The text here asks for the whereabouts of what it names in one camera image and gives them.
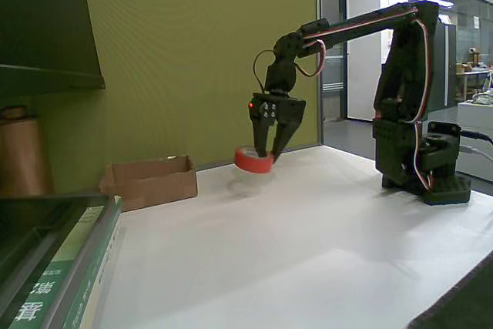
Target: robotic arm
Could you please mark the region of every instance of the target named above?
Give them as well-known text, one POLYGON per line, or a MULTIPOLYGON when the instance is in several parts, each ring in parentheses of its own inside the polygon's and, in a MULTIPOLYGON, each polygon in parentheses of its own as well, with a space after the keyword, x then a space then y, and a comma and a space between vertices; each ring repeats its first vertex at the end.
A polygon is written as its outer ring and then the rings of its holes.
POLYGON ((383 173, 382 184, 421 194, 429 204, 467 202, 470 183, 454 175, 460 127, 431 123, 429 134, 422 136, 419 125, 431 88, 437 20, 438 5, 434 3, 399 3, 332 26, 323 18, 282 36, 273 48, 275 60, 267 69, 265 87, 253 94, 249 104, 257 155, 268 155, 267 135, 276 121, 271 151, 274 161, 301 124, 306 102, 289 96, 297 69, 306 76, 318 75, 326 49, 393 29, 391 50, 374 98, 376 167, 383 173), (296 58, 317 53, 321 58, 314 74, 295 63, 296 58))

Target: olive green wall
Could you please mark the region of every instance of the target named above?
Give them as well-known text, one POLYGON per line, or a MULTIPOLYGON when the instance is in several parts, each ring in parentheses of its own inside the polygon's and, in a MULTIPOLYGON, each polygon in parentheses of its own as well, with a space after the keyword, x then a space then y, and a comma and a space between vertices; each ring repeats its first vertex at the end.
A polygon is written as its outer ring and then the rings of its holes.
MULTIPOLYGON (((233 158, 252 143, 247 103, 253 57, 312 21, 315 0, 88 0, 106 90, 43 96, 55 188, 97 185, 106 163, 190 154, 196 164, 233 158)), ((258 71, 265 75, 265 56, 258 71)), ((303 61, 315 68, 315 59, 303 61)), ((291 146, 317 142, 317 84, 291 146)))

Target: table surface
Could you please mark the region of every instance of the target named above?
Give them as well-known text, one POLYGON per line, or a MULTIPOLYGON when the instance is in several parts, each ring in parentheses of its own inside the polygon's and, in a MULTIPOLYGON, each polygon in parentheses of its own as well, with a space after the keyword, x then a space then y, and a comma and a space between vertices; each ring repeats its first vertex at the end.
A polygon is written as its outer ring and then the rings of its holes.
POLYGON ((470 72, 459 72, 456 73, 456 76, 469 76, 469 75, 481 75, 484 73, 492 73, 493 70, 491 69, 486 69, 485 71, 470 71, 470 72))
POLYGON ((400 328, 493 249, 493 197, 427 206, 325 146, 122 215, 103 328, 400 328))

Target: cardboard box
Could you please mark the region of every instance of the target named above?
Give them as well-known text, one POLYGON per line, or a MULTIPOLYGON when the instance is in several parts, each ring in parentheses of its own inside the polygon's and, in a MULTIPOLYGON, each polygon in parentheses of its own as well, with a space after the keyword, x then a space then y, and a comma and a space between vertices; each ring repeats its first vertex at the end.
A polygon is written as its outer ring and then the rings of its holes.
POLYGON ((122 211, 183 200, 197 195, 195 167, 188 156, 134 163, 112 163, 99 191, 122 197, 122 211))

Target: cylindrical object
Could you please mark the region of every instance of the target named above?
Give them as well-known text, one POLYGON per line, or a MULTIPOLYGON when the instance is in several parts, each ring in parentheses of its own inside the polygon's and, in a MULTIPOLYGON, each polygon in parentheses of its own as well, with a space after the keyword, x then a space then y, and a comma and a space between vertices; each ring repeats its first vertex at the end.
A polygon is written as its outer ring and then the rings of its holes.
POLYGON ((25 109, 4 109, 0 122, 0 195, 53 193, 39 122, 25 109))
POLYGON ((234 163, 242 170, 251 173, 268 173, 272 169, 273 157, 271 153, 267 157, 259 157, 252 148, 238 148, 234 163))

